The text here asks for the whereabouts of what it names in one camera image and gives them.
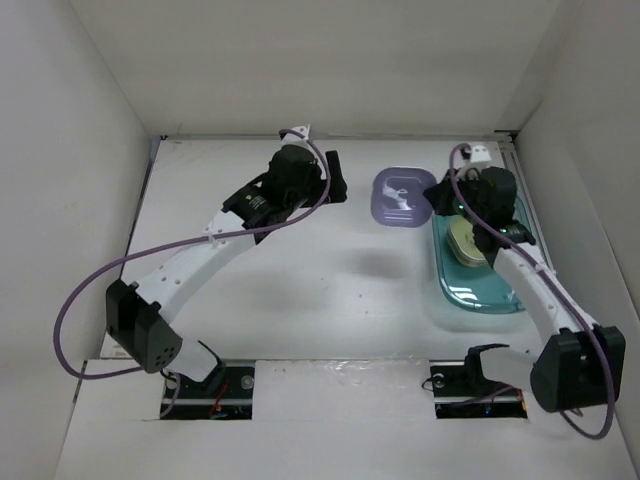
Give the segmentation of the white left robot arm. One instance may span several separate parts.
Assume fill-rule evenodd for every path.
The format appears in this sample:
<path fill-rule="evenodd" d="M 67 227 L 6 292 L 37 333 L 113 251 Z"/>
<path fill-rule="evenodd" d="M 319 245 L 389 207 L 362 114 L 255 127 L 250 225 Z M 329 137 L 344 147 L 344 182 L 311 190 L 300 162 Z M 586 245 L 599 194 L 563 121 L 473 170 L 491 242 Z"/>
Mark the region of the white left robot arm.
<path fill-rule="evenodd" d="M 218 271 L 257 246 L 298 209 L 343 203 L 347 185 L 339 155 L 326 154 L 329 175 L 313 153 L 282 146 L 269 168 L 224 201 L 207 225 L 206 241 L 186 246 L 145 277 L 113 282 L 106 291 L 108 334 L 149 373 L 166 371 L 201 396 L 218 393 L 226 376 L 224 361 L 203 342 L 188 340 L 171 323 L 189 299 Z"/>

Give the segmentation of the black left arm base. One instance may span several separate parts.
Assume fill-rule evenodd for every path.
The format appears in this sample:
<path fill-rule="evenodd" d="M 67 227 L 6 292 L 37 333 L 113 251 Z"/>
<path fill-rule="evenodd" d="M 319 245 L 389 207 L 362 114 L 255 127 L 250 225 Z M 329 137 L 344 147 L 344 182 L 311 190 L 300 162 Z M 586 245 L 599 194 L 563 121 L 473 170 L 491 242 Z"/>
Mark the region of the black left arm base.
<path fill-rule="evenodd" d="M 209 383 L 164 371 L 160 420 L 240 421 L 253 417 L 254 361 L 222 361 Z"/>

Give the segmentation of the green panda plate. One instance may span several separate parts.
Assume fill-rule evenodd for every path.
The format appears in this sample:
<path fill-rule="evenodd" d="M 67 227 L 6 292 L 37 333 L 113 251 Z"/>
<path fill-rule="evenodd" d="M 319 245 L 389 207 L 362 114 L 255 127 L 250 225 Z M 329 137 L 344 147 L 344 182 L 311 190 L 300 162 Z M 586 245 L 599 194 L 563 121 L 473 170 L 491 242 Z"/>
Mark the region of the green panda plate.
<path fill-rule="evenodd" d="M 472 224 L 461 216 L 454 216 L 449 222 L 446 234 L 447 243 L 457 261 L 469 268 L 487 265 L 481 251 L 475 245 Z"/>

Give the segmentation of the purple panda plate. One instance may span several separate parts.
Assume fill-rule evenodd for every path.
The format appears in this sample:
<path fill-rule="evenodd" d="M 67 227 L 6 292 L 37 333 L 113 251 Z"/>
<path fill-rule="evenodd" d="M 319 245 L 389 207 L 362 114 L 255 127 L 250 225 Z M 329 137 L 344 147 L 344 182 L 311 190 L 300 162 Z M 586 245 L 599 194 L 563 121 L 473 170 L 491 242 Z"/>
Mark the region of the purple panda plate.
<path fill-rule="evenodd" d="M 380 225 L 419 228 L 426 224 L 433 208 L 424 191 L 435 186 L 435 176 L 414 167 L 389 167 L 380 171 L 372 184 L 370 211 Z"/>

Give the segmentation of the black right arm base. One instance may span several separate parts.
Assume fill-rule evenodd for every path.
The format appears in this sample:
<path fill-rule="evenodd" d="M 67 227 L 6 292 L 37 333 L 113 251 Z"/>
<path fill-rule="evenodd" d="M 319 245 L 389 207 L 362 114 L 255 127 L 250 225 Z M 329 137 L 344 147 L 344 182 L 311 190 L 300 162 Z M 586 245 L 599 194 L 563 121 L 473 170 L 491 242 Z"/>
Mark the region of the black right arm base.
<path fill-rule="evenodd" d="M 463 360 L 430 360 L 429 375 L 421 388 L 433 395 L 440 420 L 527 419 L 522 392 L 482 373 L 480 354 L 505 344 L 472 347 Z"/>

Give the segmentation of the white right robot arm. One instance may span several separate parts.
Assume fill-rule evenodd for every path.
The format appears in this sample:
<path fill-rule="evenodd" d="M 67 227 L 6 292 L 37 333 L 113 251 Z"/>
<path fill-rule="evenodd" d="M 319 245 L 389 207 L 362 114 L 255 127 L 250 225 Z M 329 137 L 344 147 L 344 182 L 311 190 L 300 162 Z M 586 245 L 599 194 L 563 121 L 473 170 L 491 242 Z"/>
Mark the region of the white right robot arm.
<path fill-rule="evenodd" d="M 483 394 L 497 382 L 529 389 L 549 413 L 605 405 L 620 394 L 626 341 L 616 327 L 603 327 L 567 293 L 544 261 L 530 230 L 515 218 L 517 186 L 503 168 L 465 176 L 450 169 L 424 192 L 435 214 L 461 215 L 489 267 L 524 305 L 543 348 L 537 355 L 495 343 L 469 349 L 462 381 Z"/>

